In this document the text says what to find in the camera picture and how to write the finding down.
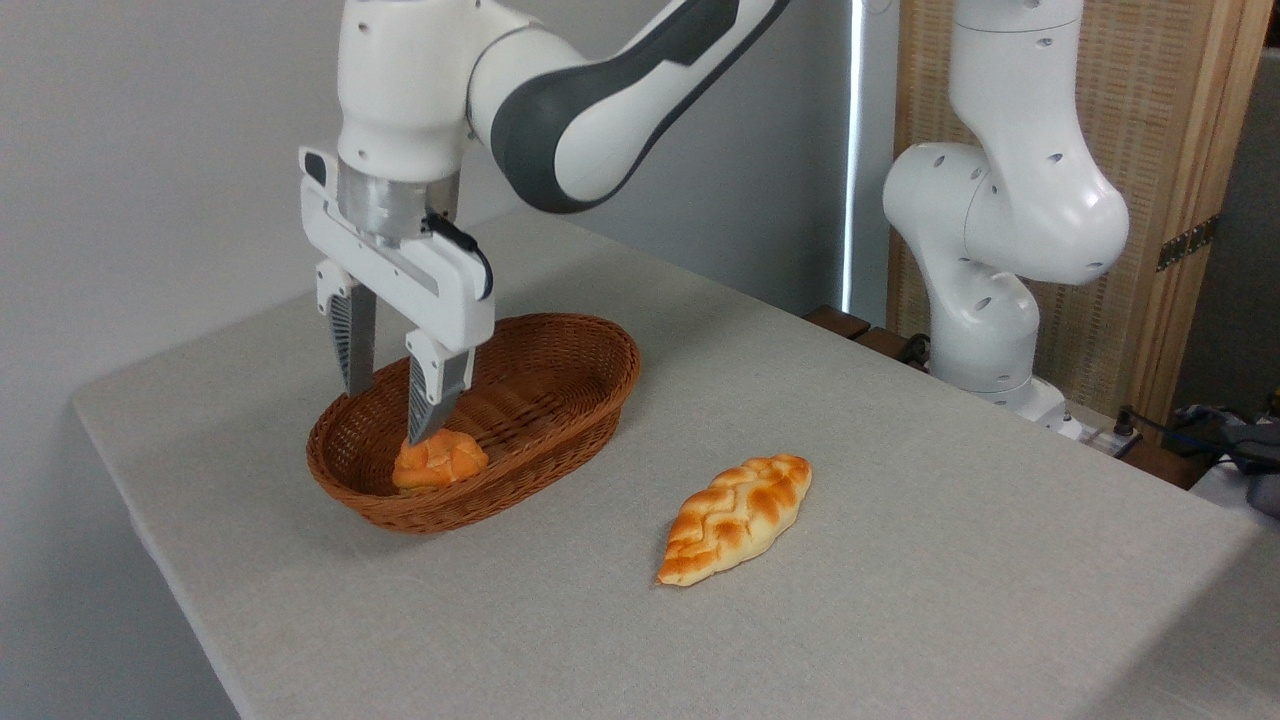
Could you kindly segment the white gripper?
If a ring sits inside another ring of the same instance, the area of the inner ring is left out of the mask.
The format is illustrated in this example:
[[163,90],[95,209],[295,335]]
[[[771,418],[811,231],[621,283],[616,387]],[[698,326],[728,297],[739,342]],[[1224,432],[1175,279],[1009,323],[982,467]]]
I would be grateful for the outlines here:
[[410,351],[410,445],[444,427],[471,387],[477,346],[495,325],[495,300],[483,299],[486,270],[474,254],[439,234],[389,241],[361,234],[338,208],[339,161],[301,147],[301,217],[316,265],[316,300],[326,318],[346,393],[374,386],[378,297],[421,331]]

